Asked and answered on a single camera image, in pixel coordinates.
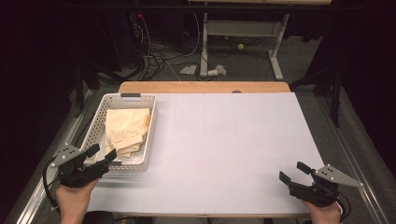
white paper sheet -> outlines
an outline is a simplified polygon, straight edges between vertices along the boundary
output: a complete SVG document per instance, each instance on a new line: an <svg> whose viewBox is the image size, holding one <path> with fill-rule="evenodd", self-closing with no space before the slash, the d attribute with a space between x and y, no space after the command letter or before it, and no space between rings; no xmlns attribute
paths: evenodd
<svg viewBox="0 0 396 224"><path fill-rule="evenodd" d="M89 210L125 215L306 214L279 179L323 166L294 93L156 94L148 169L101 179Z"/></svg>

wire basket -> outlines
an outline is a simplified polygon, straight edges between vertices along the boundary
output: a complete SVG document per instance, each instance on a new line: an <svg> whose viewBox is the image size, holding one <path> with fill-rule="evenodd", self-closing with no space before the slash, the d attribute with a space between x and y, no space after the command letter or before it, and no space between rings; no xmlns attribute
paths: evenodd
<svg viewBox="0 0 396 224"><path fill-rule="evenodd" d="M155 95L143 95L139 93L109 93L103 96L96 110L91 126L85 136L81 148L88 149L94 144L99 144L100 151L94 156L87 158L85 163L92 164L101 161L106 155L106 113L108 109L125 108L149 108L149 126L146 140L140 145L137 152L133 152L130 158L118 156L109 165L107 175L124 175L131 170L146 170L149 164L152 135L154 133L155 120L157 118Z"/></svg>

hand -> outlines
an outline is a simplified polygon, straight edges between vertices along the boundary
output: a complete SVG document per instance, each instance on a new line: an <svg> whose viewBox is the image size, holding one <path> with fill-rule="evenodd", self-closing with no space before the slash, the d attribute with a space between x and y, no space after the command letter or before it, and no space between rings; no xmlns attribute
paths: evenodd
<svg viewBox="0 0 396 224"><path fill-rule="evenodd" d="M82 223L90 203L91 192L98 181L99 179L93 180L78 189L71 189L64 185L56 189L56 198L61 209L61 223Z"/></svg>
<svg viewBox="0 0 396 224"><path fill-rule="evenodd" d="M317 207L312 203L303 200L302 202L311 212L313 224L340 224L341 209L337 203L327 207Z"/></svg>

white towel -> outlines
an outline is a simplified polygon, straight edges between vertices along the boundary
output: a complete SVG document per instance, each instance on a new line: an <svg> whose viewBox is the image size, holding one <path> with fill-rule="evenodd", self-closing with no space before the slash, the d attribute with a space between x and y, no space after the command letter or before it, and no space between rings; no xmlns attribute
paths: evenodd
<svg viewBox="0 0 396 224"><path fill-rule="evenodd" d="M112 149L130 157L140 149L149 130L149 109L108 109L106 114L106 153Z"/></svg>

white table surface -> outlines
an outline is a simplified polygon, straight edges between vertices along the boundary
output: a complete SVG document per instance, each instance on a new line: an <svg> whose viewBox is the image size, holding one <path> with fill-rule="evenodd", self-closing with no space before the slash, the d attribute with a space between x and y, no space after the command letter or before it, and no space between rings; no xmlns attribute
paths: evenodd
<svg viewBox="0 0 396 224"><path fill-rule="evenodd" d="M147 171L104 177L89 211L129 216L300 217L279 179L323 166L297 98L279 93L157 93Z"/></svg>

